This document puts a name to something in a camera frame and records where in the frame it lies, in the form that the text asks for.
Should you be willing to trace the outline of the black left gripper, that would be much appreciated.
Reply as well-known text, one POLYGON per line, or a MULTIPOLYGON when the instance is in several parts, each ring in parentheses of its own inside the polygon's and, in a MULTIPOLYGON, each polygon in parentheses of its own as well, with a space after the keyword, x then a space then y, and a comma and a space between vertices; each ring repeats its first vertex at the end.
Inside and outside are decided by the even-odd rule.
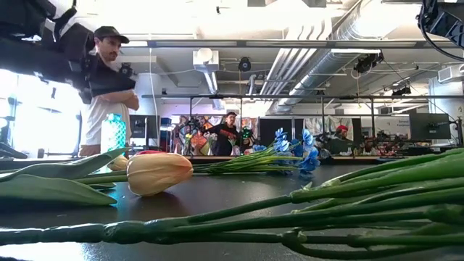
POLYGON ((69 61, 72 86, 78 90, 84 104, 90 104, 92 97, 135 88, 136 82, 127 75, 109 67, 96 69, 96 56, 85 54, 79 60, 69 61))

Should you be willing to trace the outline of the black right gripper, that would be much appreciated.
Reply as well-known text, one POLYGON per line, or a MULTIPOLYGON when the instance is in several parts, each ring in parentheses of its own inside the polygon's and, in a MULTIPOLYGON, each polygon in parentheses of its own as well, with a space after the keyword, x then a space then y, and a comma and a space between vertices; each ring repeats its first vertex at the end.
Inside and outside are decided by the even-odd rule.
POLYGON ((420 29, 464 49, 464 0, 422 0, 420 29))

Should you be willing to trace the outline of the teal lattice vase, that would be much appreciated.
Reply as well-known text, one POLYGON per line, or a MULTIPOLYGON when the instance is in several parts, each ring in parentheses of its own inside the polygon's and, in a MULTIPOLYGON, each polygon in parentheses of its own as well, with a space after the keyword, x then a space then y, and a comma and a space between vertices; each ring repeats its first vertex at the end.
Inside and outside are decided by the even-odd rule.
POLYGON ((101 124, 101 152, 125 147, 126 124, 121 114, 109 113, 101 124))

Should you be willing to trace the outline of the pale peach artificial tulip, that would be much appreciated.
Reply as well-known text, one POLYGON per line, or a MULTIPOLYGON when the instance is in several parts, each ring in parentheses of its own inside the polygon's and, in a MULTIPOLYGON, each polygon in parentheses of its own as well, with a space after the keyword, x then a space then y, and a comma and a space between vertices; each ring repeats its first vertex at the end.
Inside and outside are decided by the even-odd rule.
POLYGON ((123 155, 120 155, 114 158, 110 163, 107 164, 107 167, 111 171, 123 171, 127 170, 128 159, 123 155))
POLYGON ((153 196, 189 179, 194 167, 179 154, 144 154, 128 159, 127 170, 111 171, 107 164, 123 155, 116 149, 69 163, 41 163, 13 172, 0 172, 0 201, 25 200, 106 206, 116 199, 94 184, 126 182, 137 196, 153 196))

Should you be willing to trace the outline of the blue artificial flower bunch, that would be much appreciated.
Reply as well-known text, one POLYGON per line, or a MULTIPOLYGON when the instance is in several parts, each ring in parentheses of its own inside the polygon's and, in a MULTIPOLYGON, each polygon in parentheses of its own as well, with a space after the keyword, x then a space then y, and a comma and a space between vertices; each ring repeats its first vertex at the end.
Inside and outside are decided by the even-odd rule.
POLYGON ((244 154, 233 159, 216 162, 195 164, 196 173, 221 175, 232 173, 283 173, 298 171, 310 174, 320 165, 319 151, 315 145, 315 137, 304 128, 302 137, 289 141, 287 132, 279 128, 271 145, 252 147, 252 153, 244 154))
POLYGON ((335 260, 464 247, 464 149, 357 170, 201 215, 0 231, 0 246, 60 242, 267 243, 335 260))

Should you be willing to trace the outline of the person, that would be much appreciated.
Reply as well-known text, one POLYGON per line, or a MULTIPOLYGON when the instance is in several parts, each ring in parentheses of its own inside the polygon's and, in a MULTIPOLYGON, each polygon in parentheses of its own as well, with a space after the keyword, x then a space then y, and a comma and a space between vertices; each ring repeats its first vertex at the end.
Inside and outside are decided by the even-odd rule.
POLYGON ((231 155, 233 147, 236 145, 236 139, 239 133, 236 130, 235 120, 237 114, 229 112, 225 116, 225 122, 207 129, 208 133, 217 135, 217 141, 212 148, 215 156, 227 157, 231 155))
POLYGON ((335 134, 326 143, 326 149, 330 152, 330 155, 342 155, 343 153, 351 155, 353 153, 355 143, 347 138, 347 134, 347 126, 339 125, 336 128, 335 134))
MULTIPOLYGON (((117 59, 122 44, 129 39, 121 35, 113 26, 105 25, 94 31, 98 68, 113 71, 113 62, 117 59)), ((122 116, 125 123, 125 144, 129 145, 132 134, 129 111, 139 108, 139 100, 134 90, 116 91, 95 96, 90 104, 84 104, 81 110, 82 133, 80 157, 89 157, 101 152, 102 123, 110 113, 122 116)))

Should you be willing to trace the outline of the black computer monitor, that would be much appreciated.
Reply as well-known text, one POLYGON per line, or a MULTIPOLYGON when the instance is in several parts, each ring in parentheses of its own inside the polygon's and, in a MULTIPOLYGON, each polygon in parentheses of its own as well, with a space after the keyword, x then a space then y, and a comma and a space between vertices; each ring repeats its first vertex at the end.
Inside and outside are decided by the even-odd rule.
POLYGON ((409 121, 412 140, 451 139, 448 114, 415 113, 409 115, 409 121))
POLYGON ((155 115, 130 115, 132 138, 157 138, 159 118, 155 115))

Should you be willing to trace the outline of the white ceiling box with dome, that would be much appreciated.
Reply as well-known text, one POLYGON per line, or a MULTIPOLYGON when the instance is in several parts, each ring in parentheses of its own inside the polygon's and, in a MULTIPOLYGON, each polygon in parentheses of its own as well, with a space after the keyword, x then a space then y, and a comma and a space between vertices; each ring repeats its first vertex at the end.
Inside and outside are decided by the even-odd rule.
POLYGON ((193 51, 194 69, 202 73, 212 73, 219 70, 219 51, 200 48, 193 51))

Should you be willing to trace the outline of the colourful patchwork tapestry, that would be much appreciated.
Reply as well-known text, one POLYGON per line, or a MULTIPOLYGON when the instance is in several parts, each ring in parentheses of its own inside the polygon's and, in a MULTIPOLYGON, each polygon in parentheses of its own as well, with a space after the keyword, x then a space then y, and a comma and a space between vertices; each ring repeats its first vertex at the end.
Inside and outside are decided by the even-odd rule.
POLYGON ((171 120, 170 152, 186 156, 212 156, 210 147, 215 142, 215 136, 202 136, 199 129, 224 123, 224 115, 174 115, 171 120))

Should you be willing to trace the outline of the grey overhead rig beam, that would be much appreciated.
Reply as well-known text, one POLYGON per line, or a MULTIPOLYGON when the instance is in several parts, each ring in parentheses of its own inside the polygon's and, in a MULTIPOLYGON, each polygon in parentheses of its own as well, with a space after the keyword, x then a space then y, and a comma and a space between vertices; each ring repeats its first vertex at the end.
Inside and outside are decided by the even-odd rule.
POLYGON ((305 48, 305 49, 430 49, 425 40, 412 41, 323 41, 323 40, 147 40, 131 41, 123 47, 146 48, 305 48))

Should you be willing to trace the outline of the white ceiling pipes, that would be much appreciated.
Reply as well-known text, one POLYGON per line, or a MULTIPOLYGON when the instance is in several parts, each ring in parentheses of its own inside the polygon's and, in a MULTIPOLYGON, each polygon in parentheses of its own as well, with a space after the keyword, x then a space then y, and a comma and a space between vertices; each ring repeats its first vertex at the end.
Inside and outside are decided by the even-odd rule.
MULTIPOLYGON (((289 30, 286 40, 318 40, 326 39, 332 31, 332 19, 325 18, 318 22, 300 25, 289 30)), ((277 95, 295 78, 297 73, 308 62, 316 49, 281 48, 262 85, 260 95, 277 95)))

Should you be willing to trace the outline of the black display panel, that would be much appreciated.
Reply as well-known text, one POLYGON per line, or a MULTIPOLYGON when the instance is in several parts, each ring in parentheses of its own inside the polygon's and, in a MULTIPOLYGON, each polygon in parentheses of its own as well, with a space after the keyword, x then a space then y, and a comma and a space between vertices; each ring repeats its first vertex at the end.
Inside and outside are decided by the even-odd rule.
POLYGON ((283 118, 260 118, 259 138, 260 144, 269 146, 276 137, 276 131, 280 128, 286 133, 287 140, 291 140, 291 119, 283 118))

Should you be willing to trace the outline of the silver spiral ventilation duct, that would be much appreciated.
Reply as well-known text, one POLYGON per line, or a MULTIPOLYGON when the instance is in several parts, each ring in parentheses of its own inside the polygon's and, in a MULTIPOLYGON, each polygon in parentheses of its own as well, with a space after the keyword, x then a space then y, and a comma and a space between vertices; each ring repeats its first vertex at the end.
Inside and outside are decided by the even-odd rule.
MULTIPOLYGON (((337 25, 330 40, 335 41, 380 41, 400 25, 413 19, 418 5, 384 4, 382 0, 360 0, 348 15, 337 25)), ((330 49, 320 49, 311 57, 308 66, 291 88, 290 95, 309 95, 312 90, 355 59, 355 54, 335 54, 330 49)), ((288 112, 283 99, 272 103, 271 113, 288 112)))

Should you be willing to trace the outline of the black background workstation frame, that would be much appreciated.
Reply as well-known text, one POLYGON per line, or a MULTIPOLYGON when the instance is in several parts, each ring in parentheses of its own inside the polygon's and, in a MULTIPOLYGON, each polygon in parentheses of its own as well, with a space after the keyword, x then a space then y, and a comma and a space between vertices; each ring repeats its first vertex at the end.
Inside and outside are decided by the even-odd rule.
POLYGON ((326 99, 332 100, 369 100, 370 104, 370 118, 372 125, 372 132, 375 132, 375 117, 387 117, 387 115, 376 115, 374 112, 374 101, 377 99, 426 99, 429 103, 432 103, 435 99, 464 99, 464 95, 415 95, 415 96, 376 96, 376 95, 341 95, 341 96, 326 96, 326 95, 240 95, 240 94, 144 94, 141 96, 143 99, 153 98, 156 99, 189 99, 189 114, 192 114, 192 100, 193 99, 212 99, 212 100, 223 100, 223 99, 239 99, 240 108, 242 108, 243 99, 249 100, 281 100, 283 99, 284 107, 293 107, 295 104, 304 99, 314 99, 319 100, 322 108, 320 109, 320 117, 322 121, 328 116, 325 113, 326 105, 329 105, 329 102, 325 102, 326 99))

